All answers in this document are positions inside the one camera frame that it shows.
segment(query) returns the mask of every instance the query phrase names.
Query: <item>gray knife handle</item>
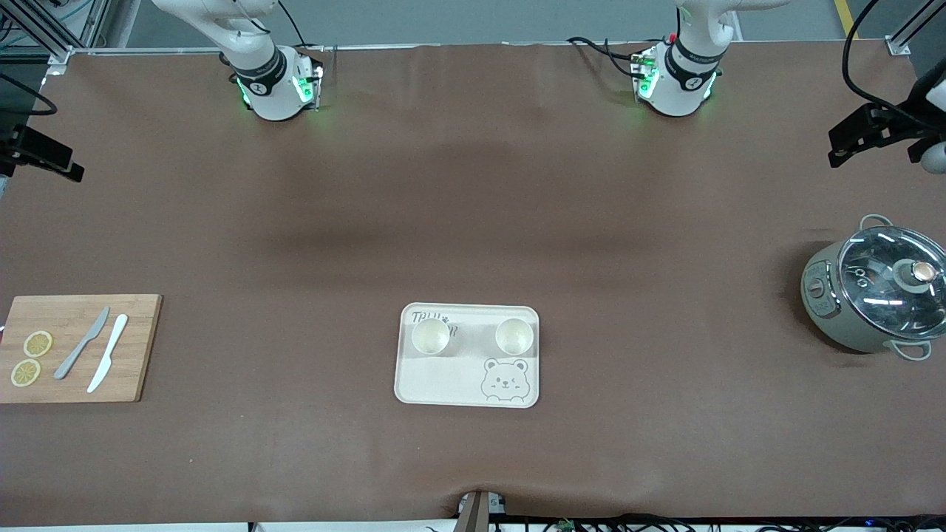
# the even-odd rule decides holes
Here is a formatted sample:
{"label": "gray knife handle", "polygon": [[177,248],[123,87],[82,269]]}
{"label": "gray knife handle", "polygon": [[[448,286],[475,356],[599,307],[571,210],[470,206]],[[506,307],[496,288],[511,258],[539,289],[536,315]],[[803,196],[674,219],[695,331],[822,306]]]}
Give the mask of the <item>gray knife handle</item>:
{"label": "gray knife handle", "polygon": [[82,353],[82,350],[85,348],[85,345],[88,344],[92,339],[83,338],[79,345],[72,350],[72,353],[69,354],[69,357],[62,361],[62,364],[56,369],[56,373],[53,373],[53,379],[61,381],[65,379],[66,375],[69,375],[69,370],[72,369],[73,364],[76,363],[76,360],[79,358],[79,355]]}

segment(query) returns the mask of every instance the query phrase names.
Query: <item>bear drawing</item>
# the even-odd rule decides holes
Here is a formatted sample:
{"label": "bear drawing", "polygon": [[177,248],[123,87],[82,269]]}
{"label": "bear drawing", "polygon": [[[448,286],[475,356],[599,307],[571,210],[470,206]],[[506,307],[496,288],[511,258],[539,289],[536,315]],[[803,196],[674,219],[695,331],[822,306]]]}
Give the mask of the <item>bear drawing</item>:
{"label": "bear drawing", "polygon": [[489,398],[499,400],[525,399],[529,395],[526,381],[526,361],[518,359],[511,364],[502,364],[496,359],[486,361],[486,377],[480,389]]}

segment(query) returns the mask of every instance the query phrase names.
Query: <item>white cup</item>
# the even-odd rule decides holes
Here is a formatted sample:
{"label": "white cup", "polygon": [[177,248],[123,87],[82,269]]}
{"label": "white cup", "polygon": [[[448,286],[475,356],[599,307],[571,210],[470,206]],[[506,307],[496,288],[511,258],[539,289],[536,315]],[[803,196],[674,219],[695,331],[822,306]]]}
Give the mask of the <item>white cup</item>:
{"label": "white cup", "polygon": [[411,342],[425,355],[436,355],[447,347],[450,341],[450,328],[436,319],[428,318],[414,326]]}
{"label": "white cup", "polygon": [[508,319],[496,328],[496,344],[507,355],[521,355],[532,348],[534,341],[532,327],[518,318]]}

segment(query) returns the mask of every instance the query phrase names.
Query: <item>pot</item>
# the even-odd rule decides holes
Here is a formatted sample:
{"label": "pot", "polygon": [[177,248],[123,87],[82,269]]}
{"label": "pot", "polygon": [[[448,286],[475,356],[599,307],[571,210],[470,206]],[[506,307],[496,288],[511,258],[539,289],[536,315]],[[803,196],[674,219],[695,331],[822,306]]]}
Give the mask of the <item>pot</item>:
{"label": "pot", "polygon": [[[868,221],[881,225],[866,227]],[[946,334],[946,252],[924,235],[868,214],[849,239],[819,251],[801,277],[805,310],[837,343],[893,351],[908,361],[930,357]],[[918,347],[910,356],[905,347]]]}

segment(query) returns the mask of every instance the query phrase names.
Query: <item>white tray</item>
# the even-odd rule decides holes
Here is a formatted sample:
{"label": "white tray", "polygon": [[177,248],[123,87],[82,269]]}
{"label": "white tray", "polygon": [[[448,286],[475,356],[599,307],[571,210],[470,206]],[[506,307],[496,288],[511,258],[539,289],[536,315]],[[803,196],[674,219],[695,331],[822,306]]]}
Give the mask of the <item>white tray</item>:
{"label": "white tray", "polygon": [[408,403],[529,408],[538,401],[538,314],[411,303],[401,312],[394,394]]}

